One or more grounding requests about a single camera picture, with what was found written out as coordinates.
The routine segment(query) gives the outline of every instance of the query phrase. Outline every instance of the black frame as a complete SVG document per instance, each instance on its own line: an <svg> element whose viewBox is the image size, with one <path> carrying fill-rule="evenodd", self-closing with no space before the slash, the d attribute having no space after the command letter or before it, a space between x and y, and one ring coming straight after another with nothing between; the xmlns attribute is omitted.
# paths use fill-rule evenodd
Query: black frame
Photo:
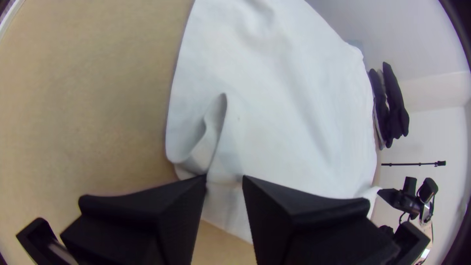
<svg viewBox="0 0 471 265"><path fill-rule="evenodd" d="M471 2L468 0L440 0L449 16L471 68ZM442 264L470 264L471 253L471 212L467 211L456 238Z"/></svg>

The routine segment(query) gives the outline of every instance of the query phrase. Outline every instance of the wooden table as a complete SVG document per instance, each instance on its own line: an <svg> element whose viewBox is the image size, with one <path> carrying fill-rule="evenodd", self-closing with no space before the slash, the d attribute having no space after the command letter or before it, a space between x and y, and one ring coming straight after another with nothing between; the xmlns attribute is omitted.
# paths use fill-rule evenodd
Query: wooden table
<svg viewBox="0 0 471 265"><path fill-rule="evenodd" d="M41 216L57 235L89 193L176 180L165 157L170 87L192 0L26 0L0 42L0 251ZM195 265L255 264L202 222Z"/></svg>

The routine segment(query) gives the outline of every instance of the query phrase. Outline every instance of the cork surface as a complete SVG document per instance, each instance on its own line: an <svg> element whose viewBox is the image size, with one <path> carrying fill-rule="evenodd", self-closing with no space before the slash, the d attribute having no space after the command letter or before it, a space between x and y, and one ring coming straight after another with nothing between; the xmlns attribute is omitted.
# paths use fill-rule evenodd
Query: cork surface
<svg viewBox="0 0 471 265"><path fill-rule="evenodd" d="M36 217L58 236L83 194L175 181L168 99L191 0L26 0L0 42L0 252ZM201 222L195 265L255 264L253 247Z"/></svg>

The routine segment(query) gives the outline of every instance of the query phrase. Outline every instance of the white cloth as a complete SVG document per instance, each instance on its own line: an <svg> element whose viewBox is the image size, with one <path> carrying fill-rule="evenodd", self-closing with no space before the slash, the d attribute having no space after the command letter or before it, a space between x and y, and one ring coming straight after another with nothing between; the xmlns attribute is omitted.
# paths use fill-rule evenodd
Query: white cloth
<svg viewBox="0 0 471 265"><path fill-rule="evenodd" d="M362 59L302 0L196 0L166 153L181 179L208 174L203 219L251 241L243 175L333 198L369 190L376 152Z"/></svg>

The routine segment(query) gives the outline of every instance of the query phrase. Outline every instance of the white wall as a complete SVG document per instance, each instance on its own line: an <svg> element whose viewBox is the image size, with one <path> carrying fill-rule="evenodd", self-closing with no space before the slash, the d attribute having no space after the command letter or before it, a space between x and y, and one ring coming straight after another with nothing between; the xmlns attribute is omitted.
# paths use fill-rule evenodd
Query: white wall
<svg viewBox="0 0 471 265"><path fill-rule="evenodd" d="M406 176L418 180L417 188L426 177L439 186L433 217L434 242L426 264L439 264L454 240L461 224L463 209L469 199L468 136L465 109L448 108L411 113L409 135L395 140L390 149L381 152L382 162L435 162L446 160L447 165L381 167L380 186L401 189ZM402 214L377 199L372 220L377 225L398 226Z"/></svg>
<svg viewBox="0 0 471 265"><path fill-rule="evenodd" d="M471 74L438 0L306 0L347 42L361 43L367 69L392 65L406 108L463 106Z"/></svg>
<svg viewBox="0 0 471 265"><path fill-rule="evenodd" d="M344 40L359 40L366 66L389 62L401 80L468 70L438 0L307 0Z"/></svg>
<svg viewBox="0 0 471 265"><path fill-rule="evenodd" d="M399 81L408 112L464 106L471 98L469 70Z"/></svg>

